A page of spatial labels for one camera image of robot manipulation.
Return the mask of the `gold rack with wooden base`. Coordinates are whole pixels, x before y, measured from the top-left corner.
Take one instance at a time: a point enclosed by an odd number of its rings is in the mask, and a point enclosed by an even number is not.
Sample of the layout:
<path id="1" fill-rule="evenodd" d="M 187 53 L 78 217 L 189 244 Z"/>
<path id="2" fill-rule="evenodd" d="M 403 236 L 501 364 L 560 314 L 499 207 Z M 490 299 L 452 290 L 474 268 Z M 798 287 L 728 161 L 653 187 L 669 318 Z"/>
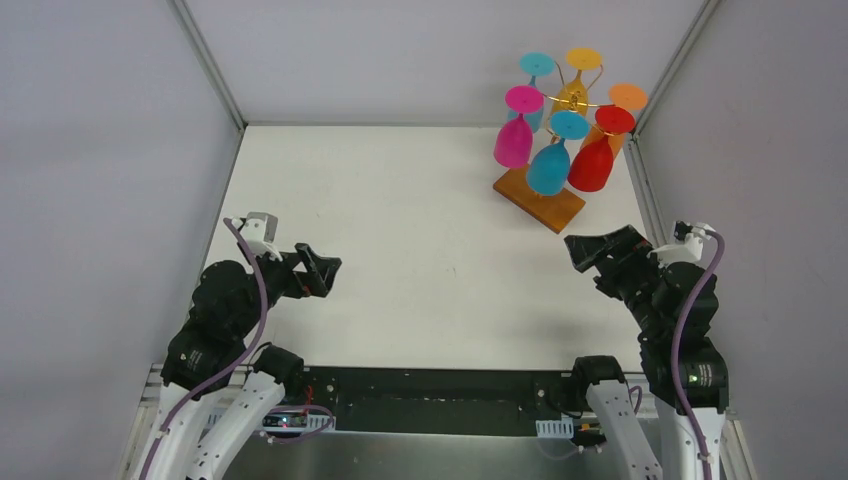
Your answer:
<path id="1" fill-rule="evenodd" d="M 553 73 L 558 73 L 560 77 L 558 68 L 562 69 L 562 67 L 558 61 L 554 61 L 556 62 L 556 67 Z M 505 167 L 506 172 L 497 181 L 495 181 L 493 188 L 497 193 L 504 196 L 507 200 L 511 201 L 520 209 L 528 213 L 548 229 L 555 233 L 559 233 L 583 209 L 585 201 L 567 189 L 567 186 L 570 185 L 568 177 L 563 190 L 554 196 L 538 195 L 527 185 L 526 173 L 533 158 L 542 148 L 553 142 L 553 132 L 550 128 L 550 117 L 554 114 L 551 111 L 552 102 L 553 100 L 556 100 L 556 95 L 558 93 L 555 95 L 543 94 L 546 97 L 544 113 L 542 115 L 540 129 L 534 134 L 533 147 L 528 163 L 521 168 L 509 169 Z M 590 108 L 587 115 L 584 117 L 589 123 L 589 127 L 594 124 L 594 111 L 600 106 L 602 105 L 590 102 Z M 571 164 L 577 156 L 584 138 L 581 140 L 568 140 L 565 143 L 571 157 Z"/>

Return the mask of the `blue wine glass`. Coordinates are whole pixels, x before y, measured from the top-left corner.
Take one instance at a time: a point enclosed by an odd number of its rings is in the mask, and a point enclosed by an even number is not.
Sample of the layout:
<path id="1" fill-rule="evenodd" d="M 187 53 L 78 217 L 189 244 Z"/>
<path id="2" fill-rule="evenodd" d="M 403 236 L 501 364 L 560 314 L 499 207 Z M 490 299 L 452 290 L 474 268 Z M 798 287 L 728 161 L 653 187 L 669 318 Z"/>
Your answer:
<path id="1" fill-rule="evenodd" d="M 553 142 L 535 155 L 526 173 L 527 185 L 541 196 L 554 196 L 563 190 L 571 167 L 565 143 L 583 139 L 590 129 L 583 116 L 565 110 L 550 117 L 550 128 Z"/>

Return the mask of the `pink wine glass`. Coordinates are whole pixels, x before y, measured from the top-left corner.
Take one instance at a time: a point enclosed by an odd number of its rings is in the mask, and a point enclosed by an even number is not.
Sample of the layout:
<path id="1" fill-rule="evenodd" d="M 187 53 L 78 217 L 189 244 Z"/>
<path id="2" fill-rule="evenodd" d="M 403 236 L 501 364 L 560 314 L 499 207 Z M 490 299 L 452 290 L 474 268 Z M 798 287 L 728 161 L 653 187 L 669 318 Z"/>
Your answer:
<path id="1" fill-rule="evenodd" d="M 493 151 L 498 164 L 515 169 L 528 163 L 534 138 L 528 119 L 543 109 L 544 100 L 544 95 L 531 85 L 514 86 L 506 92 L 505 104 L 515 115 L 498 132 Z"/>

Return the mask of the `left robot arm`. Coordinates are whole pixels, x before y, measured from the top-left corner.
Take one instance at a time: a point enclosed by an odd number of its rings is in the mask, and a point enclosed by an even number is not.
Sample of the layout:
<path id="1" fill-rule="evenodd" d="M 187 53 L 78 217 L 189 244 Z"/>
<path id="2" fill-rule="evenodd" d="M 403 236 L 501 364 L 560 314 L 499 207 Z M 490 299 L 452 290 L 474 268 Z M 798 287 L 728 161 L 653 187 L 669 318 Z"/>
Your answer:
<path id="1" fill-rule="evenodd" d="M 207 424 L 230 383 L 230 366 L 252 352 L 245 339 L 259 325 L 260 293 L 267 293 L 270 306 L 283 297 L 324 298 L 342 265 L 305 243 L 279 259 L 265 253 L 256 262 L 260 279 L 233 260 L 203 271 L 188 319 L 168 345 L 157 416 L 133 478 L 219 479 L 274 407 L 305 394 L 303 359 L 267 345 L 233 403 Z"/>

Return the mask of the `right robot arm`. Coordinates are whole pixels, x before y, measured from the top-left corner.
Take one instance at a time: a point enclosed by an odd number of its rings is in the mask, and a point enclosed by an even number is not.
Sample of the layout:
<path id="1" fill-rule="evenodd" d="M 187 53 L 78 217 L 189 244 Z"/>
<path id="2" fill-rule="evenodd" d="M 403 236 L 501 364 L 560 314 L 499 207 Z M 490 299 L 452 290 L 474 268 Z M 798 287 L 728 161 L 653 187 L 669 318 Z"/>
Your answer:
<path id="1" fill-rule="evenodd" d="M 676 222 L 670 243 L 655 247 L 633 226 L 564 239 L 572 265 L 596 269 L 595 287 L 635 319 L 643 373 L 660 423 L 654 453 L 612 356 L 575 360 L 569 400 L 592 411 L 622 479 L 715 479 L 729 405 L 729 370 L 708 337 L 719 308 L 715 271 L 724 238 L 706 223 Z"/>

